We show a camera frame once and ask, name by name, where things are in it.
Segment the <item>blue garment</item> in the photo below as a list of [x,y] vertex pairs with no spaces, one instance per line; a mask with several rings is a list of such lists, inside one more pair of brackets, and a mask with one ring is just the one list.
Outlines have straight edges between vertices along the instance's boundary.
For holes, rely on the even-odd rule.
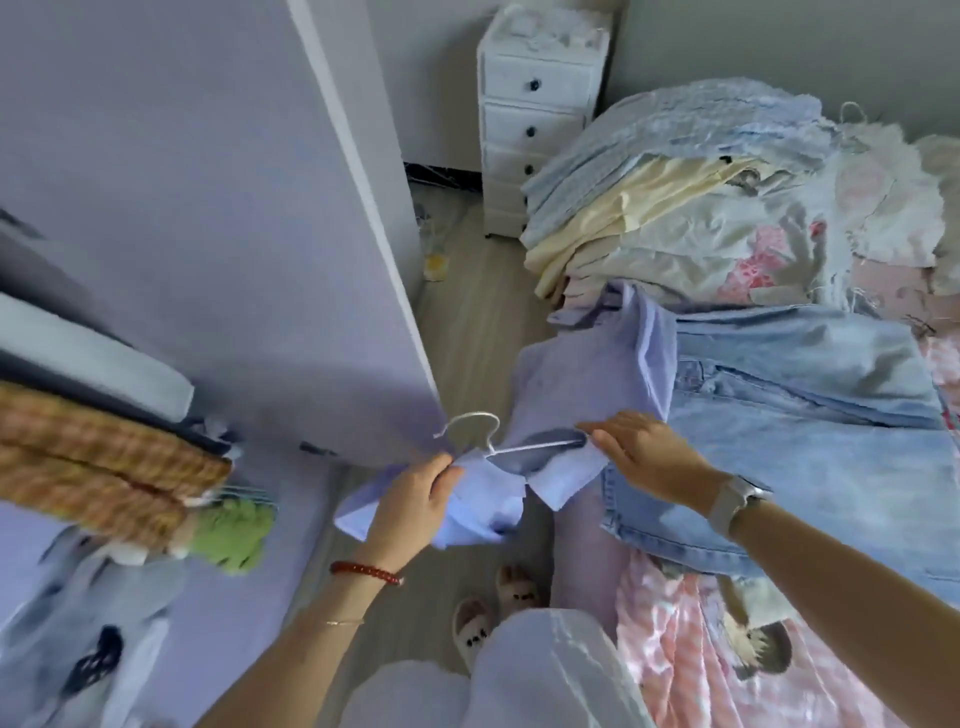
[[[564,333],[520,352],[514,370],[515,405],[502,447],[586,420],[605,420],[621,409],[664,418],[677,368],[673,315],[622,281],[612,284],[622,302],[602,324]],[[510,474],[472,450],[457,461],[466,469],[447,508],[434,546],[496,543],[520,520],[524,486],[554,510],[607,465],[593,443],[552,458],[535,473]],[[380,473],[337,508],[334,524],[363,540],[376,503],[400,468]]]
[[651,156],[751,157],[793,174],[816,172],[840,132],[813,96],[750,79],[708,79],[629,96],[523,185],[533,248]]
[[[677,316],[669,423],[716,467],[960,603],[960,491],[938,393],[908,327],[816,305]],[[759,575],[699,515],[602,479],[604,526],[695,570]]]

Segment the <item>smartwatch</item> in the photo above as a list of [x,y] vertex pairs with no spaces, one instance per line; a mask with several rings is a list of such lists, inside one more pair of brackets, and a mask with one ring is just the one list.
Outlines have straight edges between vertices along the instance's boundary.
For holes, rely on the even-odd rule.
[[768,500],[772,495],[770,489],[752,483],[740,475],[731,475],[721,486],[717,500],[713,502],[707,520],[710,527],[730,539],[730,526],[740,511],[747,508],[752,502]]

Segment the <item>right hand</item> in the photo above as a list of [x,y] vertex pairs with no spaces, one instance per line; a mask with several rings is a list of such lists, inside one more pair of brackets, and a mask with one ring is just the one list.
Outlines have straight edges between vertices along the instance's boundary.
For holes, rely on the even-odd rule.
[[670,425],[649,415],[623,410],[604,422],[577,427],[589,433],[632,485],[704,517],[730,477],[710,465]]

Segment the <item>green plush toy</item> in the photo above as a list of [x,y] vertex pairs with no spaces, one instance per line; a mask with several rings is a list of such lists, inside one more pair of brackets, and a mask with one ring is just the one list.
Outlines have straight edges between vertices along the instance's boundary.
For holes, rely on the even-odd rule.
[[276,518],[267,504],[226,498],[197,514],[190,553],[231,574],[247,573],[263,558],[263,540]]

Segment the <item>wire hanger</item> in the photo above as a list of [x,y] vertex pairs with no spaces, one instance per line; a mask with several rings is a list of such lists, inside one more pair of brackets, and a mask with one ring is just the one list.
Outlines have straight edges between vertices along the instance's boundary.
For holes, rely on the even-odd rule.
[[508,452],[522,452],[522,451],[525,451],[525,450],[544,449],[544,448],[563,448],[563,447],[572,447],[572,446],[575,446],[575,445],[576,445],[576,446],[581,446],[581,445],[583,445],[583,444],[586,442],[586,440],[587,440],[587,436],[584,435],[583,437],[567,438],[567,439],[565,439],[565,440],[551,440],[550,442],[545,442],[545,443],[532,443],[532,444],[528,444],[528,445],[515,445],[515,446],[513,446],[512,448],[500,448],[500,449],[497,449],[497,448],[495,448],[495,447],[493,446],[493,442],[491,442],[491,440],[492,440],[493,435],[496,434],[496,431],[497,431],[498,429],[500,429],[500,418],[497,417],[496,415],[494,415],[492,412],[483,412],[483,411],[465,412],[465,413],[462,414],[462,415],[457,415],[456,417],[451,418],[450,421],[449,421],[446,425],[444,425],[444,429],[442,429],[440,432],[438,432],[436,435],[433,436],[434,439],[436,440],[436,439],[441,438],[441,437],[443,437],[444,435],[446,435],[447,431],[450,430],[450,426],[451,426],[451,425],[455,425],[456,423],[460,422],[461,420],[466,420],[467,418],[470,418],[470,417],[489,417],[489,418],[493,419],[493,427],[492,427],[492,428],[490,429],[490,431],[487,433],[487,438],[486,438],[486,441],[485,441],[485,443],[484,443],[484,446],[485,446],[485,448],[487,449],[487,452],[486,452],[486,454],[484,455],[484,457],[486,457],[486,458],[488,458],[488,459],[489,459],[490,457],[492,457],[493,455],[502,455],[502,454],[505,454],[505,453],[508,453]]

